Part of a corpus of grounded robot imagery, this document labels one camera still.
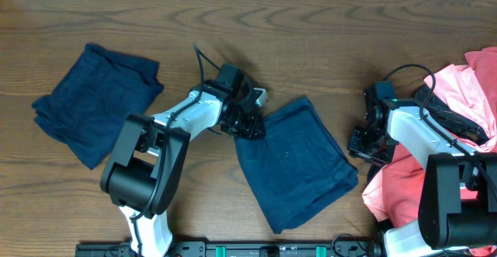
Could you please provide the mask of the navy blue shorts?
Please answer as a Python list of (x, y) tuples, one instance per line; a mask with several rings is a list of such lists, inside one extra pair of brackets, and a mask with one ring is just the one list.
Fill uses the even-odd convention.
[(273, 233), (308, 222), (358, 184), (358, 171), (306, 96), (264, 118), (262, 139), (235, 138), (239, 165)]

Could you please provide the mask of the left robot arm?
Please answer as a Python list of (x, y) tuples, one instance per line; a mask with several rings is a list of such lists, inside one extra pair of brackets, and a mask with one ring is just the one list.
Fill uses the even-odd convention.
[(264, 137), (259, 110), (267, 101), (266, 90), (251, 88), (241, 100), (236, 95), (234, 89), (198, 85), (163, 113), (134, 113), (126, 119), (100, 188), (127, 219), (135, 256), (164, 256), (172, 245), (167, 209), (190, 141), (215, 125), (233, 137)]

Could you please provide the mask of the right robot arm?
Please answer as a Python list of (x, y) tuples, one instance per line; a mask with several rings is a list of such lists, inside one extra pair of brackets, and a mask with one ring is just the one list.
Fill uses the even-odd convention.
[(383, 167), (403, 145), (425, 171), (418, 217), (384, 233), (377, 256), (435, 256), (496, 243), (496, 155), (459, 143), (413, 99), (369, 99), (349, 154)]

